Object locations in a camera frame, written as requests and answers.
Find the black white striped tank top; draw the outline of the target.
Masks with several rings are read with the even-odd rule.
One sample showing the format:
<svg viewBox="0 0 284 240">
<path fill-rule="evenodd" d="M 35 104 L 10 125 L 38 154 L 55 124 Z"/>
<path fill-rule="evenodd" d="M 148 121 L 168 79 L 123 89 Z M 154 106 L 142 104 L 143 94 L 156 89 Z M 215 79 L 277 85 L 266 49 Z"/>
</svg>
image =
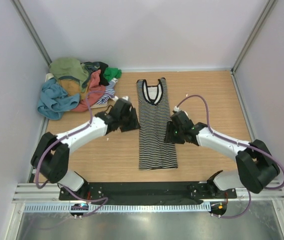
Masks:
<svg viewBox="0 0 284 240">
<path fill-rule="evenodd" d="M 139 115 L 139 170 L 176 169 L 176 147 L 165 142 L 170 120 L 170 105 L 165 78 L 157 85 L 148 85 L 145 79 L 136 83 Z"/>
</svg>

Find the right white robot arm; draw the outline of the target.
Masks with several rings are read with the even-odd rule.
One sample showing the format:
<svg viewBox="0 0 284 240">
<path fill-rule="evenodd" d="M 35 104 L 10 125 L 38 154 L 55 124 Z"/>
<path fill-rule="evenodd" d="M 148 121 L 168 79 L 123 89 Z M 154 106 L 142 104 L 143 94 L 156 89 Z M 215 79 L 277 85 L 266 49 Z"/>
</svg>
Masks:
<svg viewBox="0 0 284 240">
<path fill-rule="evenodd" d="M 165 142 L 210 148 L 235 161 L 236 170 L 221 170 L 208 179 L 207 192 L 213 198 L 235 188 L 258 194 L 281 172 L 263 141 L 242 141 L 221 134 L 205 123 L 193 123 L 184 111 L 171 115 Z"/>
</svg>

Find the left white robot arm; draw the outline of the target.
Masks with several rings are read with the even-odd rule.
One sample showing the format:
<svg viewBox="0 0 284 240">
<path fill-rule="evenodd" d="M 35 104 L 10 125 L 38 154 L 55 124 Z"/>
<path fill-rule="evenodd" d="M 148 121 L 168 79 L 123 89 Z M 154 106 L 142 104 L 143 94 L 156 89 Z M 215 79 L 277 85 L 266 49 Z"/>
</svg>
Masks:
<svg viewBox="0 0 284 240">
<path fill-rule="evenodd" d="M 90 120 L 69 131 L 52 134 L 45 133 L 31 158 L 36 169 L 35 184 L 41 189 L 47 183 L 59 184 L 75 199 L 82 200 L 88 194 L 85 179 L 69 169 L 69 157 L 87 143 L 111 132 L 133 131 L 140 128 L 136 108 L 126 99 L 118 99 L 110 110 L 92 114 Z"/>
</svg>

